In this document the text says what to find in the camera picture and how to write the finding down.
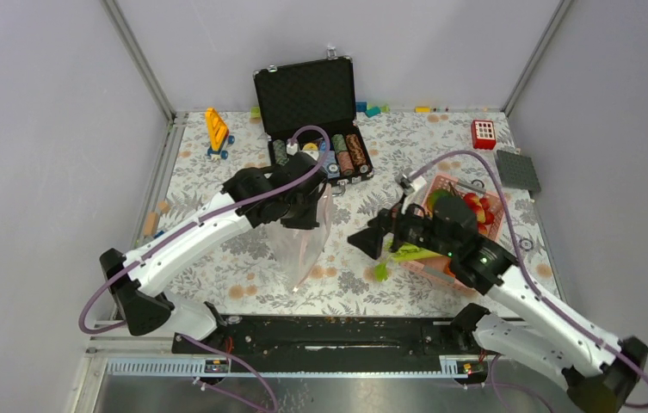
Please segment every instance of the red dice box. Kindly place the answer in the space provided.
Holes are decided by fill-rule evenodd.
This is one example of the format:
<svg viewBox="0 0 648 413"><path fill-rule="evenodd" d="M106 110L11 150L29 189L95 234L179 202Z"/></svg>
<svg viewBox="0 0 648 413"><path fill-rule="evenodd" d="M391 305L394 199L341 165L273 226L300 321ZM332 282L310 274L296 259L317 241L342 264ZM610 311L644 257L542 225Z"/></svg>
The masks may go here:
<svg viewBox="0 0 648 413"><path fill-rule="evenodd" d="M496 129L491 120L474 120L471 135L475 149L493 149L496 146Z"/></svg>

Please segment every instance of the table surface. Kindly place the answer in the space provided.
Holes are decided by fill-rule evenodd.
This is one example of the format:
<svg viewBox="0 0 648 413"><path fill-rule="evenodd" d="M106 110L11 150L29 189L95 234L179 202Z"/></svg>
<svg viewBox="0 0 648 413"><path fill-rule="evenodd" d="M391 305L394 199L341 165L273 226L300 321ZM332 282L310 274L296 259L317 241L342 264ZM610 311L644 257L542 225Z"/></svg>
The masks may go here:
<svg viewBox="0 0 648 413"><path fill-rule="evenodd" d="M230 157L225 161L206 157L209 135L204 113L189 114L167 192L171 210L162 216L161 230L168 230L207 203L237 170L269 165L262 122L246 112L220 115L236 139L227 148ZM502 113L400 112L371 119L359 114L357 123L372 158L374 177L349 185L346 194L334 198L329 240L298 292L290 291L262 227L223 243L201 258L173 280L171 291L199 302L210 301L228 314L452 317L475 302L501 317L516 317L477 293L434 285L398 265L389 266L389 280L378 282L373 277L377 262L346 243L348 235L360 230L382 207L398 200L393 177L399 171L416 169L446 151L472 149L470 125L474 119L493 120L496 149L514 150ZM495 169L495 150L480 153ZM484 182L486 189L495 191L483 167L471 157L450 158L426 177L430 180L438 171L467 182ZM505 192L529 270L546 290L559 296L528 191L506 188ZM505 223L499 242L514 251Z"/></svg>

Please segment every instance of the yellow toy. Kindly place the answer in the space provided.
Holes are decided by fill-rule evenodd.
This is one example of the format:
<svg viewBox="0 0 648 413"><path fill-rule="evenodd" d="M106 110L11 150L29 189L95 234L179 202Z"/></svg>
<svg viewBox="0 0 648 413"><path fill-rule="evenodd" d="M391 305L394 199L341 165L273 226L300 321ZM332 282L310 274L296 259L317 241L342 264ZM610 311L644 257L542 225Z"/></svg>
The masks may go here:
<svg viewBox="0 0 648 413"><path fill-rule="evenodd" d="M207 149L207 156L212 159L227 159L227 151L224 151L223 148L226 145L234 144L235 137L230 135L230 130L214 108L209 108L205 112L205 121L210 134L210 147Z"/></svg>

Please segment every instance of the clear plastic bag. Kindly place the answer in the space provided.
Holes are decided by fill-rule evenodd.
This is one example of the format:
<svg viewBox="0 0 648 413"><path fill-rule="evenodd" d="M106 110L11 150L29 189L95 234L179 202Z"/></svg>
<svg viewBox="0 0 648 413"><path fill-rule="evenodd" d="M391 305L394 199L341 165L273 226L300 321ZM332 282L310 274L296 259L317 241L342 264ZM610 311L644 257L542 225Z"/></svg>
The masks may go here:
<svg viewBox="0 0 648 413"><path fill-rule="evenodd" d="M283 273L288 278L288 288L294 293L308 278L313 264L324 251L324 245L331 232L333 210L331 185L326 184L324 194L318 199L316 208L317 228L294 230L285 228L280 222L265 225L268 242L275 255L275 260L283 267Z"/></svg>

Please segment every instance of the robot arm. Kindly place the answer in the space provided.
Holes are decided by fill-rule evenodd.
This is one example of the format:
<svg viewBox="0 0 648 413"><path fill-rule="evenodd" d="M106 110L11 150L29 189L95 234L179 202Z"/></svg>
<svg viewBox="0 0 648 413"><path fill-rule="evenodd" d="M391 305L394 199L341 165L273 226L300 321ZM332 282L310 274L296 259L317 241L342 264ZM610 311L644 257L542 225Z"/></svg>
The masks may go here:
<svg viewBox="0 0 648 413"><path fill-rule="evenodd" d="M471 333L481 348L507 355L544 374L565 389L582 410L619 410L639 378L606 347L618 349L641 368L648 348L635 337L620 340L597 327L539 287L531 275L522 274L516 259L506 249L478 234L475 214L460 197L440 198L432 216L427 216L421 206L412 203L423 182L409 182L406 176L398 182L404 189L400 202L382 209L366 229L349 237L349 243L377 259L384 236L391 233L391 252L410 243L449 256L450 270L460 282L505 305L541 336L475 304L464 308L453 324ZM539 296L525 276L541 291ZM550 308L547 301L565 317ZM595 344L576 325L601 337L602 345Z"/></svg>
<svg viewBox="0 0 648 413"><path fill-rule="evenodd" d="M110 289L129 332L133 336L143 336L162 329L201 340L217 324L224 324L211 305L200 306L165 288L177 274L210 250L259 225L280 220L287 228L318 226L316 206L327 178L321 169L288 191L230 209L241 200L293 182L316 164L312 157L299 152L282 167L240 170L205 206L161 237L125 255L113 249L103 253L101 266L108 279L127 270ZM201 221L210 212L223 210L228 211Z"/></svg>

